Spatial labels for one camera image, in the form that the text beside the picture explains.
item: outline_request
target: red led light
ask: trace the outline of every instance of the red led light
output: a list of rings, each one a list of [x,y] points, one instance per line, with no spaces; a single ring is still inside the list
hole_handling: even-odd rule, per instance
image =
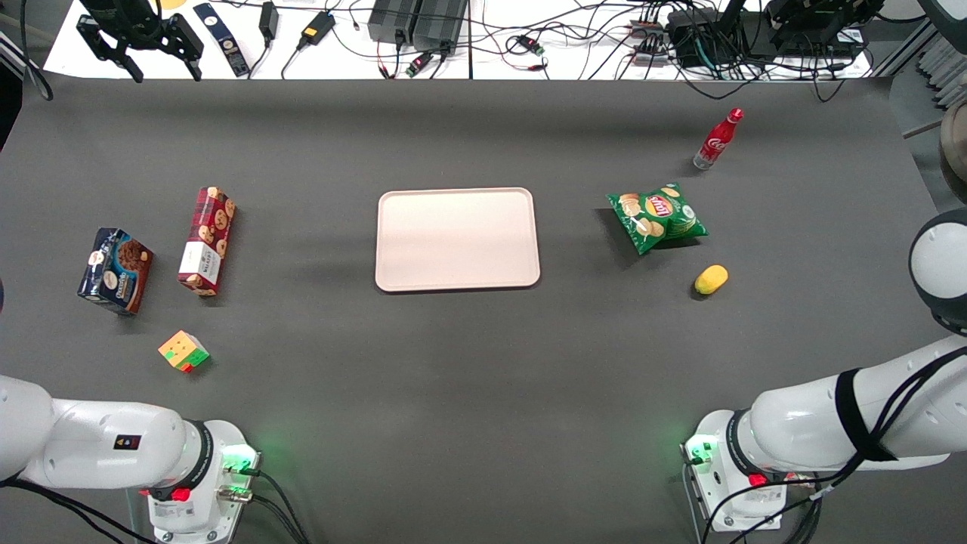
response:
[[[171,500],[177,500],[179,502],[185,502],[190,496],[191,490],[183,487],[171,492]]]

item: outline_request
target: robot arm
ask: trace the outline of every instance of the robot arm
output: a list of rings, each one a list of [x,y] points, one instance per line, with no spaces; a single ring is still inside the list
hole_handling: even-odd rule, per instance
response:
[[[955,333],[879,366],[773,391],[748,410],[714,411],[683,444],[696,494],[715,530],[770,522],[785,487],[725,498],[788,473],[837,471],[858,454],[859,469],[926,467],[967,450],[967,208],[938,216],[917,235],[910,275],[934,319]],[[870,436],[898,387],[927,365],[945,364],[914,394],[888,432]]]
[[[0,376],[0,479],[48,488],[140,488],[155,536],[173,544],[228,542],[259,454],[225,421],[182,419],[140,403],[51,399]]]
[[[128,71],[140,83],[144,74],[128,56],[131,49],[157,49],[185,62],[191,77],[201,80],[198,59],[204,44],[180,14],[161,20],[161,10],[152,11],[148,0],[81,0],[90,15],[77,21],[77,32],[100,60],[109,60]],[[111,47],[104,32],[117,40]]]

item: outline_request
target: red cookie box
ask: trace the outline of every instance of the red cookie box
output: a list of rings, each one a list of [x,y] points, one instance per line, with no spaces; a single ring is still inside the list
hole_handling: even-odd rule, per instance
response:
[[[228,232],[235,217],[235,202],[218,187],[202,187],[194,205],[191,231],[178,282],[198,296],[219,292],[219,278],[228,250]]]

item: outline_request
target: gray mat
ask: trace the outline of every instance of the gray mat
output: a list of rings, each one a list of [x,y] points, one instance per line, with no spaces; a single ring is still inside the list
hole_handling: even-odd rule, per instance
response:
[[[800,84],[717,103],[657,82],[51,83],[0,154],[0,371],[235,422],[317,542],[686,544],[678,443],[702,415],[943,336],[907,277],[935,210],[886,81],[827,105]],[[736,140],[698,174],[732,106]],[[604,195],[670,181],[711,235],[638,257]],[[240,212],[203,301],[175,272],[210,184]],[[379,292],[380,195],[479,186],[533,193],[540,282]],[[73,294],[101,226],[157,254],[136,318]],[[715,262],[731,280],[693,299]],[[180,328],[209,368],[157,354]],[[956,540],[965,467],[854,476],[814,542]],[[126,515],[122,492],[72,495]],[[16,490],[0,526],[11,544],[100,539]],[[246,513],[237,542],[284,541]]]

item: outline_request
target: coca-cola bottle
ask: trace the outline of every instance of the coca-cola bottle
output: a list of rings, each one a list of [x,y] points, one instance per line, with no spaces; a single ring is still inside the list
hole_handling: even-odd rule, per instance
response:
[[[708,137],[705,138],[705,143],[702,144],[702,148],[695,153],[695,158],[692,160],[695,163],[695,167],[707,170],[712,167],[712,165],[718,159],[718,156],[725,151],[725,146],[728,142],[732,141],[732,136],[735,135],[735,126],[742,120],[742,110],[737,107],[732,111],[729,111],[728,117],[718,123],[715,128],[709,133]]]

